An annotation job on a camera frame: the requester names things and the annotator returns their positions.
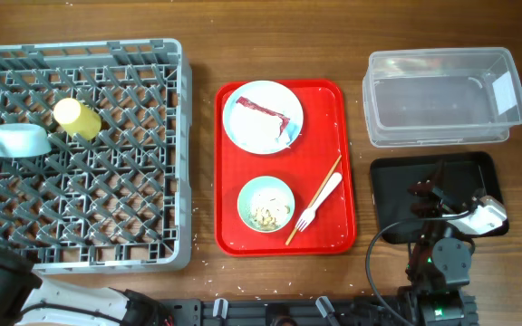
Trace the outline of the light blue bowl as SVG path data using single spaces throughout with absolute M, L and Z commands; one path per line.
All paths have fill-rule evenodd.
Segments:
M 46 130 L 30 123 L 0 125 L 0 158 L 30 158 L 49 153 Z

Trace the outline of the yellow plastic cup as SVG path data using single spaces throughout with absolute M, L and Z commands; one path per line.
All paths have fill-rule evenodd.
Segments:
M 100 115 L 74 98 L 58 101 L 53 107 L 53 118 L 71 137 L 79 134 L 86 140 L 95 138 L 102 127 Z

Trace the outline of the white napkin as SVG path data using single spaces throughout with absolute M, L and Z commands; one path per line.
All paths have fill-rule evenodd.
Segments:
M 235 109 L 229 120 L 236 144 L 261 153 L 288 146 L 290 137 L 279 134 L 279 125 L 279 118 L 247 108 Z

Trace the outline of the red snack wrapper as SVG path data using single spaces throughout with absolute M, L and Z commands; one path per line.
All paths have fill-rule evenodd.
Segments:
M 237 99 L 237 104 L 241 104 L 251 110 L 258 110 L 266 115 L 279 118 L 280 119 L 279 134 L 282 134 L 284 132 L 285 128 L 287 127 L 287 125 L 289 124 L 290 119 L 287 118 L 284 114 L 267 109 L 265 107 L 262 107 L 243 96 L 241 96 Z

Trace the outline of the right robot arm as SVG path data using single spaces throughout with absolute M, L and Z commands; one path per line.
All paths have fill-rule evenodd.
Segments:
M 404 292 L 413 325 L 462 325 L 467 317 L 460 289 L 469 284 L 474 247 L 465 245 L 465 235 L 452 222 L 469 211 L 440 186 L 428 178 L 409 188 L 420 198 L 411 211 L 422 221 L 406 270 L 411 287 Z

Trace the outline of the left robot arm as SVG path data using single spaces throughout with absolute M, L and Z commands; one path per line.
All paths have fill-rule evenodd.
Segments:
M 49 322 L 91 325 L 173 325 L 150 297 L 127 290 L 83 288 L 33 272 L 34 264 L 0 246 L 0 325 Z

